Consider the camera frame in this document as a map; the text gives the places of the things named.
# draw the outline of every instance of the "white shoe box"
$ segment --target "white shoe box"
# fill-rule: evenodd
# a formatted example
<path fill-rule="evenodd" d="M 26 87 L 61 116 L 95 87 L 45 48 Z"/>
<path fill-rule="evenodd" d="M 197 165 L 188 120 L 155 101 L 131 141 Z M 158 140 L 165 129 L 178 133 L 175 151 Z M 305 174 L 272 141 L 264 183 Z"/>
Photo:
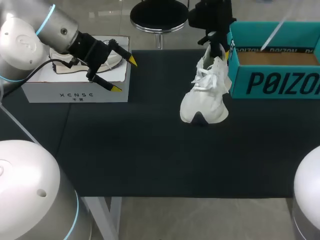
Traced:
<path fill-rule="evenodd" d="M 127 36 L 94 36 L 97 40 L 115 39 L 125 50 L 130 49 Z M 122 89 L 111 92 L 96 83 L 90 83 L 86 71 L 56 74 L 52 63 L 45 65 L 22 88 L 29 103 L 119 103 L 128 102 L 131 64 L 124 59 L 112 70 L 98 73 L 108 82 Z"/>

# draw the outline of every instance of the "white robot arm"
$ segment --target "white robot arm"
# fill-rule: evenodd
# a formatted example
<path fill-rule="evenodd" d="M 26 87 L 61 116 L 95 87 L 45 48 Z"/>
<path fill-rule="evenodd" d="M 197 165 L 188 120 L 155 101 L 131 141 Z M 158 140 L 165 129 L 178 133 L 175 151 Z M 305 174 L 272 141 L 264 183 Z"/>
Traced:
<path fill-rule="evenodd" d="M 4 96 L 24 84 L 43 62 L 43 44 L 86 63 L 88 80 L 110 91 L 114 86 L 96 75 L 110 52 L 114 50 L 136 64 L 131 53 L 115 40 L 107 45 L 80 32 L 74 19 L 47 0 L 0 0 L 0 26 L 0 77 L 5 80 Z"/>

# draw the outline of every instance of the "gray floor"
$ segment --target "gray floor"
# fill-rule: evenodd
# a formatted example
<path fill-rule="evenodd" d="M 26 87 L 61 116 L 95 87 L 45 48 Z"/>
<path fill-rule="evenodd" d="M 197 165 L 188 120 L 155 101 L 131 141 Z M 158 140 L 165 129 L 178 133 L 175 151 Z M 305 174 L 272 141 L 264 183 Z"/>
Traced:
<path fill-rule="evenodd" d="M 92 35 L 130 36 L 133 50 L 155 49 L 152 34 L 135 29 L 130 11 L 140 0 L 53 0 Z M 190 0 L 193 8 L 199 0 Z M 234 0 L 240 21 L 280 21 L 292 0 Z M 300 0 L 292 21 L 320 21 L 320 1 Z M 188 25 L 165 35 L 165 49 L 198 49 L 205 31 Z M 293 240 L 286 199 L 125 197 L 120 240 Z"/>

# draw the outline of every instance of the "shoelace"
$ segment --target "shoelace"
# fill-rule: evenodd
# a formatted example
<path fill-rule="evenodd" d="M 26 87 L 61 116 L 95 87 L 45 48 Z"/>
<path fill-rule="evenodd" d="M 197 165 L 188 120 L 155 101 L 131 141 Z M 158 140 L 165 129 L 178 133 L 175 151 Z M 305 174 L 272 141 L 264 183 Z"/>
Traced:
<path fill-rule="evenodd" d="M 207 69 L 198 68 L 195 79 L 191 82 L 196 84 L 199 90 L 210 90 L 218 87 L 218 75 Z"/>

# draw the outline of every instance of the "table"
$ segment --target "table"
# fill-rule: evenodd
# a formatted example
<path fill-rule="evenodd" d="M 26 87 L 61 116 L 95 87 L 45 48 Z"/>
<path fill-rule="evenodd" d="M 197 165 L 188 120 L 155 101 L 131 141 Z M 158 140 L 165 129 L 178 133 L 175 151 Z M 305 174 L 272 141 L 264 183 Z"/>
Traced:
<path fill-rule="evenodd" d="M 319 100 L 224 96 L 229 117 L 180 120 L 202 50 L 134 51 L 129 103 L 72 104 L 57 161 L 82 196 L 287 198 L 320 145 Z"/>

